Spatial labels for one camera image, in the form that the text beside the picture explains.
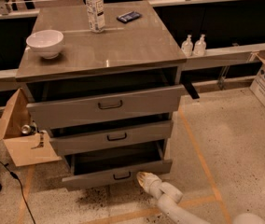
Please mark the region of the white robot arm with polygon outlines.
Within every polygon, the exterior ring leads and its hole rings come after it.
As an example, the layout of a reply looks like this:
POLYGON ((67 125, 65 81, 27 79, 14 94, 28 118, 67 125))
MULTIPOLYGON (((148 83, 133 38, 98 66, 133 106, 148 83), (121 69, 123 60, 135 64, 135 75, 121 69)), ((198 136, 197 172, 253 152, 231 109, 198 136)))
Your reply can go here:
MULTIPOLYGON (((183 194, 172 184, 148 172, 138 172, 136 178, 144 191, 157 200, 157 206, 162 213, 174 224, 211 224, 179 206, 183 194)), ((265 220, 252 213, 242 213, 232 224, 265 224, 265 220)))

